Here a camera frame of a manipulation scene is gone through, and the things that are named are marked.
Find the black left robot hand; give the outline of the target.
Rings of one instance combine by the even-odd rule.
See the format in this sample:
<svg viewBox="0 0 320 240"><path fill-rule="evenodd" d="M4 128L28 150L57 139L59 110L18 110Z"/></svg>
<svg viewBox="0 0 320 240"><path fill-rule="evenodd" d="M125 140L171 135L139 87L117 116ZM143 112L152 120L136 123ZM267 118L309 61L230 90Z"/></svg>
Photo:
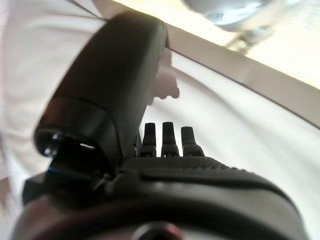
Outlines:
<svg viewBox="0 0 320 240"><path fill-rule="evenodd" d="M13 240L305 240L291 199L206 157L191 127L139 126L167 42L165 24L127 11L86 44L39 120L48 170L25 181Z"/></svg>

